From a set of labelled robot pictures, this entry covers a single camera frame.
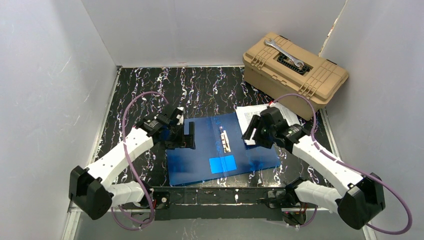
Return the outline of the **blue plastic folder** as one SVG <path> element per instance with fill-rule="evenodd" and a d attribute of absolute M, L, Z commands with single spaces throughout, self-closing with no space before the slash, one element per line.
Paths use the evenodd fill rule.
<path fill-rule="evenodd" d="M 189 118 L 194 123 L 195 149 L 166 151 L 169 182 L 183 186 L 262 169 L 274 168 L 280 158 L 274 148 L 247 146 L 236 113 Z"/>

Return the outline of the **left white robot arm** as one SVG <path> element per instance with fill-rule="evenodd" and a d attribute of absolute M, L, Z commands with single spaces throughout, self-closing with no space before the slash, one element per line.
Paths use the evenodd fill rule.
<path fill-rule="evenodd" d="M 154 189 L 143 180 L 114 184 L 114 179 L 139 156 L 154 146 L 165 150 L 194 150 L 195 123 L 185 121 L 183 107 L 166 106 L 162 112 L 142 118 L 115 147 L 86 167 L 70 172 L 69 199 L 92 220 L 110 208 L 128 203 L 154 207 Z"/>

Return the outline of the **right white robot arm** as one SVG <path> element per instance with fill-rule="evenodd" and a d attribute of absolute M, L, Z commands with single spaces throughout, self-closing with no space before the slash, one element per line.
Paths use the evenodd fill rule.
<path fill-rule="evenodd" d="M 332 153 L 313 140 L 310 131 L 299 124 L 289 125 L 277 107 L 266 107 L 254 114 L 242 135 L 256 145 L 270 149 L 284 148 L 308 163 L 327 179 L 332 187 L 315 184 L 299 177 L 287 184 L 282 193 L 268 196 L 262 202 L 273 208 L 278 203 L 310 203 L 337 213 L 351 228 L 359 230 L 386 208 L 379 177 L 357 173 L 342 165 Z"/>

